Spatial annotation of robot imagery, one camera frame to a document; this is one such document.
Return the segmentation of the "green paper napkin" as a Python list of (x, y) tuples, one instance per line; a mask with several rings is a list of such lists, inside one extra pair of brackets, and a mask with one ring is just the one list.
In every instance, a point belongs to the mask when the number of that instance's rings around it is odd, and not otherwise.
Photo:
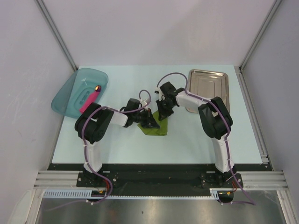
[(155, 121), (159, 124), (160, 128), (143, 128), (141, 124), (138, 124), (137, 126), (140, 128), (140, 130), (148, 136), (166, 136), (168, 133), (168, 119), (165, 118), (162, 121), (159, 121), (159, 112), (156, 111), (153, 113), (153, 118)]

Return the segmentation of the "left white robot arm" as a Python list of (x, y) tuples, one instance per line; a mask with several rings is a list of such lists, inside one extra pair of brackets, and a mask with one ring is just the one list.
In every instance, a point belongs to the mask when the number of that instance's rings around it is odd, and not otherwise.
[(92, 186), (99, 186), (103, 182), (103, 174), (98, 172), (102, 168), (100, 153), (94, 145), (105, 135), (111, 124), (127, 128), (134, 123), (145, 129), (159, 129), (151, 109), (147, 107), (150, 99), (141, 101), (130, 98), (127, 105), (119, 111), (92, 102), (75, 123), (75, 131), (84, 142), (84, 168), (88, 171), (87, 181)]

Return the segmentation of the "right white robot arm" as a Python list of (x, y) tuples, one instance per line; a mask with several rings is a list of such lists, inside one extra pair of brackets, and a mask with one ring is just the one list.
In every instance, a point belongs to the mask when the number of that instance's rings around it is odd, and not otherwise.
[(220, 187), (227, 187), (233, 180), (229, 173), (234, 163), (229, 149), (229, 134), (233, 120), (220, 97), (204, 98), (190, 93), (184, 88), (176, 89), (170, 82), (157, 87), (159, 95), (156, 101), (160, 121), (171, 116), (174, 107), (197, 110), (205, 134), (211, 138), (215, 152), (215, 166), (220, 173), (215, 181)]

